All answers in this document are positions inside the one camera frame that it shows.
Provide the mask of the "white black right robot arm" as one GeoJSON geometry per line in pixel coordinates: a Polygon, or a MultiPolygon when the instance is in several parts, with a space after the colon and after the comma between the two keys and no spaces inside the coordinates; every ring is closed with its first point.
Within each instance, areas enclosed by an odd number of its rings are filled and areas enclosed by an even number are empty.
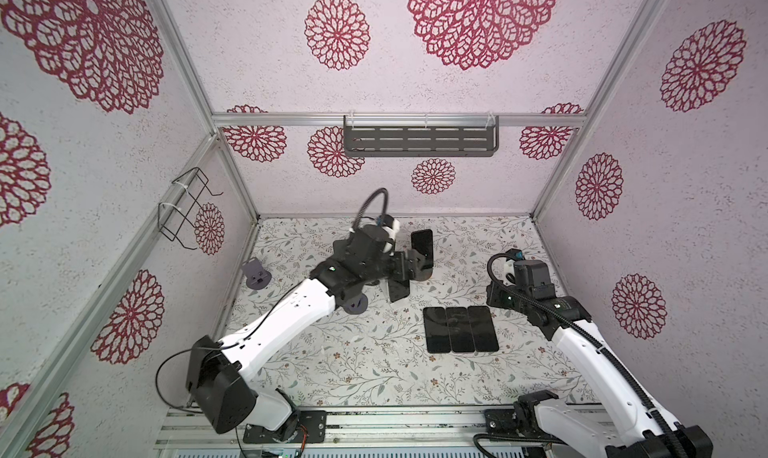
{"type": "Polygon", "coordinates": [[[525,316],[577,368],[610,419],[603,423],[543,390],[519,397],[504,418],[488,416],[488,439],[565,445],[584,457],[712,456],[709,436],[652,397],[581,303],[557,296],[544,262],[510,249],[492,255],[486,270],[488,305],[525,316]]]}

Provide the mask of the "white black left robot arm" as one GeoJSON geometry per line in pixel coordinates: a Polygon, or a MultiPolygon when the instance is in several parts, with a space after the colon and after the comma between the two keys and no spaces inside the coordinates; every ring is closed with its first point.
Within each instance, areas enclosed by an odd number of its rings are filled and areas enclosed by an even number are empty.
{"type": "Polygon", "coordinates": [[[410,294],[413,281],[426,281],[434,268],[432,230],[411,234],[411,246],[396,247],[399,223],[353,229],[333,243],[332,254],[308,278],[281,298],[267,313],[219,340],[205,335],[190,349],[185,386],[203,416],[218,434],[253,424],[290,437],[298,413],[278,390],[258,390],[253,380],[272,356],[318,320],[343,309],[361,314],[367,307],[363,289],[377,281],[396,302],[410,294]]]}

